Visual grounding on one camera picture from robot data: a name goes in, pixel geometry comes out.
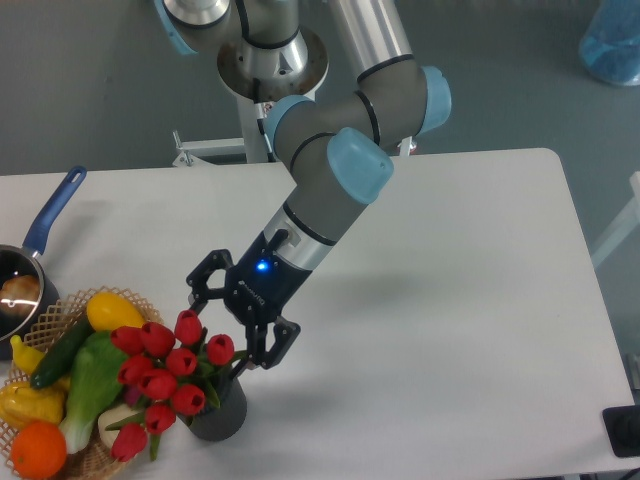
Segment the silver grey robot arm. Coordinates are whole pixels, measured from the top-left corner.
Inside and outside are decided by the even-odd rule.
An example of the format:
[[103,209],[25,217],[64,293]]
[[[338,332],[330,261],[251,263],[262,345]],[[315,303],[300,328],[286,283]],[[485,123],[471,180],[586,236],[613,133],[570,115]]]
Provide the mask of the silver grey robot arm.
[[286,303],[390,179],[387,149],[445,123],[451,93],[440,70],[419,65],[392,1],[329,5],[357,88],[319,104],[323,44],[299,21],[294,1],[159,1],[155,8],[180,51],[211,48],[227,87],[255,106],[266,154],[294,190],[238,260],[210,253],[188,276],[192,306],[222,300],[245,329],[246,353],[233,368],[277,365],[299,334]]

